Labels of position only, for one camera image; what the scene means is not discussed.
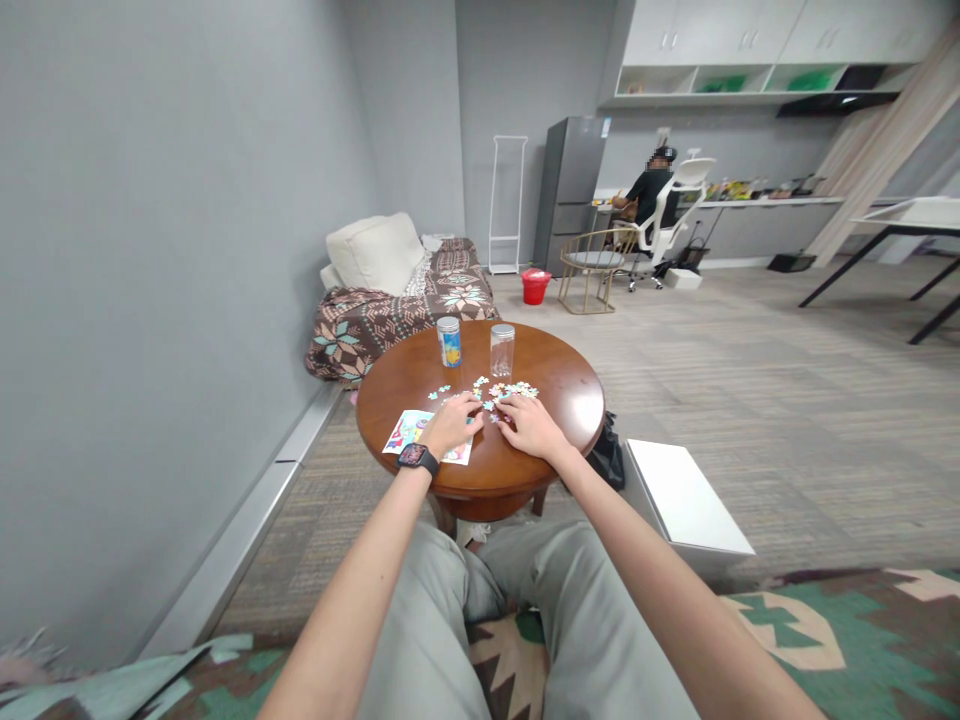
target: hand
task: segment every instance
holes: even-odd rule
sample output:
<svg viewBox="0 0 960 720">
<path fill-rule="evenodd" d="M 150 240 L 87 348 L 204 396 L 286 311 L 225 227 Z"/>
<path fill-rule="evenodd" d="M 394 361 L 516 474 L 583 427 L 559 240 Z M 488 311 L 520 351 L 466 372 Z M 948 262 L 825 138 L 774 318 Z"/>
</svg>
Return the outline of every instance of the hand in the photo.
<svg viewBox="0 0 960 720">
<path fill-rule="evenodd" d="M 437 460 L 443 458 L 458 445 L 476 435 L 483 428 L 483 415 L 477 415 L 467 425 L 467 417 L 480 409 L 482 403 L 473 393 L 463 393 L 452 397 L 430 418 L 427 427 L 420 435 L 420 444 L 430 449 Z"/>
<path fill-rule="evenodd" d="M 500 432 L 517 450 L 551 462 L 551 457 L 571 447 L 563 430 L 537 398 L 510 395 L 497 401 L 500 412 L 513 418 L 513 430 L 507 423 L 497 423 Z"/>
</svg>

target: plastic jar with label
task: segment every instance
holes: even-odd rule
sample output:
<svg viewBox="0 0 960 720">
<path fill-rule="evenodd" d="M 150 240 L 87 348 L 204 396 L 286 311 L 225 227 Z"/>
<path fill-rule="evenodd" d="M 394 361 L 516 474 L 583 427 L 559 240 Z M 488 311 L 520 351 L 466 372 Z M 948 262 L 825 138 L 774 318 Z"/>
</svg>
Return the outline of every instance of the plastic jar with label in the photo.
<svg viewBox="0 0 960 720">
<path fill-rule="evenodd" d="M 440 362 L 444 367 L 459 367 L 462 352 L 460 320 L 452 317 L 437 320 L 437 337 L 440 338 Z"/>
</svg>

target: gray wall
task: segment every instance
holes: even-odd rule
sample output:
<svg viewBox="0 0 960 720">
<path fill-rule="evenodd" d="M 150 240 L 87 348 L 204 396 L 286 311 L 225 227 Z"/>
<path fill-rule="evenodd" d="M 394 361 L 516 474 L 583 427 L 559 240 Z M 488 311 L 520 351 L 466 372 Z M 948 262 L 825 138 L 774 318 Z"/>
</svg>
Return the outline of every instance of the gray wall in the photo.
<svg viewBox="0 0 960 720">
<path fill-rule="evenodd" d="M 464 232 L 454 0 L 350 0 L 351 44 L 387 212 Z"/>
<path fill-rule="evenodd" d="M 593 115 L 614 0 L 458 0 L 460 122 L 467 235 L 487 257 L 493 136 L 528 135 L 521 262 L 533 256 L 547 128 Z M 518 158 L 497 178 L 495 233 L 516 231 Z"/>
<path fill-rule="evenodd" d="M 330 0 L 6 0 L 0 67 L 0 643 L 97 666 L 315 393 L 323 238 L 379 210 L 373 160 Z"/>
<path fill-rule="evenodd" d="M 949 194 L 960 158 L 960 101 L 947 110 L 907 161 L 890 178 L 881 197 Z"/>
<path fill-rule="evenodd" d="M 521 263 L 533 255 L 547 128 L 568 115 L 614 117 L 600 187 L 629 187 L 656 143 L 701 147 L 720 162 L 717 179 L 768 175 L 784 181 L 817 169 L 840 121 L 774 118 L 775 108 L 598 111 L 596 100 L 615 0 L 458 0 L 460 122 L 467 234 L 487 255 L 493 135 L 528 135 Z M 494 232 L 516 228 L 517 163 L 497 177 Z"/>
<path fill-rule="evenodd" d="M 777 108 L 671 108 L 613 111 L 613 124 L 600 166 L 598 187 L 630 189 L 656 147 L 657 128 L 669 127 L 670 144 L 686 157 L 717 164 L 712 182 L 724 177 L 750 180 L 758 175 L 779 185 L 816 172 L 840 127 L 840 118 L 781 118 Z"/>
</svg>

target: gold metal chair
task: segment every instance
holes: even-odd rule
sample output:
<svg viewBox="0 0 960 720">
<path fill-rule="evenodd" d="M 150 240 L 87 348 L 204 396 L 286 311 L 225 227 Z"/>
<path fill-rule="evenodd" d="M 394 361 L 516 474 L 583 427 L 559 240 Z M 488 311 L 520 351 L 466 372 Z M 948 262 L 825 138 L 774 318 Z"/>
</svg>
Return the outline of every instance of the gold metal chair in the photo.
<svg viewBox="0 0 960 720">
<path fill-rule="evenodd" d="M 610 281 L 613 274 L 624 266 L 626 256 L 634 252 L 633 248 L 639 239 L 640 235 L 635 228 L 623 227 L 584 233 L 564 243 L 560 249 L 560 259 L 564 265 L 563 279 L 560 281 L 560 302 L 568 312 L 574 315 L 599 315 L 616 311 L 610 304 Z M 586 280 L 583 309 L 575 310 L 567 303 L 567 293 L 573 278 L 581 272 Z M 603 304 L 598 309 L 588 310 L 590 276 L 593 274 L 600 276 L 596 298 Z"/>
</svg>

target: jar lid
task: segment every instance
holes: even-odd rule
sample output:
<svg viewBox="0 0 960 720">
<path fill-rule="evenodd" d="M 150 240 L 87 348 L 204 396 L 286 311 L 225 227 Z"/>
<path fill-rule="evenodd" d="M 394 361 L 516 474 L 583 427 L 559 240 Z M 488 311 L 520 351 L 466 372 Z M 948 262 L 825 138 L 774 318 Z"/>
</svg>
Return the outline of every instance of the jar lid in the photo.
<svg viewBox="0 0 960 720">
<path fill-rule="evenodd" d="M 490 333 L 499 338 L 511 338 L 517 334 L 517 329 L 513 325 L 494 325 Z"/>
</svg>

